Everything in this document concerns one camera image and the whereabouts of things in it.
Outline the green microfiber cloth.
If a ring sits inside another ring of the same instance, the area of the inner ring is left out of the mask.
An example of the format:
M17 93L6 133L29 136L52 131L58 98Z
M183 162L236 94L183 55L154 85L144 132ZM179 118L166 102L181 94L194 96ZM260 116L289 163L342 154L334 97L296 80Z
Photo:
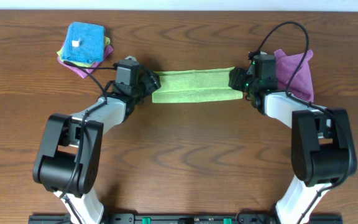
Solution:
M158 72L161 88L152 93L153 103L202 103L238 100L243 93L229 84L229 68Z

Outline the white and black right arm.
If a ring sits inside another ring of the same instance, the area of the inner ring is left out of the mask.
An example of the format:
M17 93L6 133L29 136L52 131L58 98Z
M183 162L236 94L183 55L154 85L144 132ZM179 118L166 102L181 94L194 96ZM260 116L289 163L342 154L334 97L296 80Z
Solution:
M252 70L236 67L229 72L229 87L245 92L260 113L291 128L295 176L266 223L308 223L322 197L356 172L347 111L314 105L278 90L274 72L257 77Z

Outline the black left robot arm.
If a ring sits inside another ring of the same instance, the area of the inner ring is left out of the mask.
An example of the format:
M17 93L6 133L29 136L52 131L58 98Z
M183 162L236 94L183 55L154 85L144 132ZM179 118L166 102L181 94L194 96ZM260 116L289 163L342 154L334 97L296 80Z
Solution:
M102 86L101 96L87 109L50 115L34 162L33 179L58 197L65 215L31 215L29 223L110 223L98 199L98 174L103 135L123 123L144 98L161 87L158 75L144 68L119 68Z

